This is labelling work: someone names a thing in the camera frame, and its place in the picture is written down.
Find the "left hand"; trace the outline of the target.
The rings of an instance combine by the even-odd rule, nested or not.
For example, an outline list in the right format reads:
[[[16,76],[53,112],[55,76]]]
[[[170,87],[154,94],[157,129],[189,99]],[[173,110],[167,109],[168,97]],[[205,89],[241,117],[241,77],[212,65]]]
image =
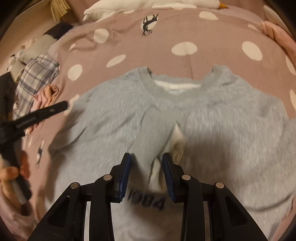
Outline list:
[[[4,160],[1,159],[1,188],[3,190],[4,197],[17,212],[22,213],[23,204],[20,204],[11,185],[11,181],[16,179],[19,174],[21,174],[24,179],[28,179],[30,176],[28,156],[25,151],[22,151],[21,166],[19,169],[16,167],[4,167]]]

